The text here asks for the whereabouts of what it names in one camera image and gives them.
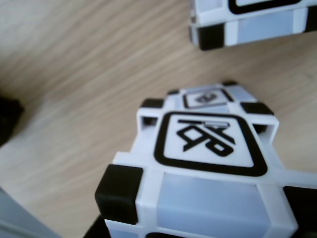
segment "printed symbol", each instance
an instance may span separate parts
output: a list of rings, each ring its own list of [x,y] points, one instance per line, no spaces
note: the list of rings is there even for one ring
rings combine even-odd
[[[229,123],[218,122],[218,121],[196,121],[196,120],[179,120],[178,122],[189,124],[188,127],[185,127],[177,132],[177,135],[187,142],[187,144],[184,145],[183,147],[183,152],[186,152],[187,150],[199,145],[200,143],[203,143],[206,140],[209,140],[209,142],[207,142],[205,146],[221,157],[226,157],[233,152],[233,148],[230,145],[224,143],[223,141],[217,139],[216,137],[212,136],[211,134],[207,133],[206,131],[196,126],[198,124],[203,125],[205,128],[207,128],[211,132],[221,136],[223,139],[227,141],[230,141],[232,144],[235,144],[235,141],[231,136],[223,133],[227,128],[230,127]],[[196,139],[191,139],[185,134],[189,131],[196,132],[200,136]]]
[[[199,103],[209,103],[216,98],[217,98],[217,95],[215,93],[206,93],[206,94],[199,96],[195,100],[196,100],[196,102],[199,102]]]

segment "printed logo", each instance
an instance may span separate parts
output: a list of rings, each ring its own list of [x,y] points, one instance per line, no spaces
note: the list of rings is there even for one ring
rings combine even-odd
[[[189,109],[225,105],[232,98],[222,89],[213,88],[198,92],[189,92],[183,96],[184,107]]]
[[[187,169],[255,177],[267,172],[247,122],[236,115],[170,112],[154,155],[163,165]]]
[[[234,139],[225,134],[224,131],[229,127],[228,123],[221,123],[221,122],[206,122],[206,121],[188,121],[188,120],[179,120],[179,123],[187,123],[189,126],[179,130],[177,132],[177,135],[180,136],[183,140],[187,142],[187,144],[184,145],[183,151],[187,151],[191,149],[192,147],[200,144],[205,143],[205,146],[213,151],[215,154],[225,157],[228,156],[233,152],[233,148],[226,144],[225,142],[217,139],[212,134],[217,134],[223,138],[223,140],[230,141],[232,144],[235,144]],[[196,124],[203,124],[204,128],[208,129],[209,131],[206,132],[205,130],[202,130],[196,126]],[[186,135],[186,132],[194,130],[197,133],[200,133],[201,136],[192,140],[190,137]]]
[[[199,102],[199,103],[209,103],[216,98],[217,98],[217,95],[215,93],[206,93],[199,96],[195,100],[196,102]]]

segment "black object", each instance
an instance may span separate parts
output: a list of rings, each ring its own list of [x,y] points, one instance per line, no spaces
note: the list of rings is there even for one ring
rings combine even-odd
[[[317,6],[308,7],[305,32],[317,31]]]
[[[23,111],[24,109],[18,100],[0,97],[0,146],[11,137]]]
[[[299,226],[292,238],[316,238],[317,189],[286,186],[284,192]]]
[[[240,105],[246,113],[274,115],[264,103],[240,103]]]
[[[108,165],[95,193],[104,219],[135,225],[138,222],[135,198],[143,169]]]
[[[173,89],[173,90],[170,90],[168,91],[168,95],[173,95],[173,94],[178,94],[179,93],[179,89]]]
[[[168,235],[164,233],[149,233],[145,237],[146,238],[183,238],[183,237]]]
[[[98,216],[83,238],[111,238],[105,220]]]
[[[140,108],[162,108],[164,99],[147,98],[143,101]]]
[[[274,1],[262,1],[245,6],[239,6],[237,0],[229,0],[229,10],[233,14],[243,14],[253,11],[260,11],[269,8],[286,6],[299,3],[301,0],[274,0]]]
[[[224,46],[224,24],[198,28],[199,47],[202,51]]]
[[[224,82],[222,82],[222,84],[223,84],[223,86],[238,85],[238,83],[236,81],[233,81],[233,80],[224,81]]]

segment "cozmo cube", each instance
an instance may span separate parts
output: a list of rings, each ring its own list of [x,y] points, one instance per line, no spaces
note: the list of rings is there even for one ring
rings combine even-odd
[[[283,167],[274,113],[237,83],[172,90],[137,111],[95,193],[112,238],[290,238],[316,230],[317,175]]]
[[[201,50],[317,30],[317,0],[191,0],[190,15]]]

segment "table surface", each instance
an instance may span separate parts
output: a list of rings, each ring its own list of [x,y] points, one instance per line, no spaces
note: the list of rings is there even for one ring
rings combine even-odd
[[[201,52],[187,0],[0,0],[0,92],[26,112],[0,149],[0,186],[65,238],[129,151],[145,97],[234,79],[280,120],[285,166],[317,172],[317,33]]]

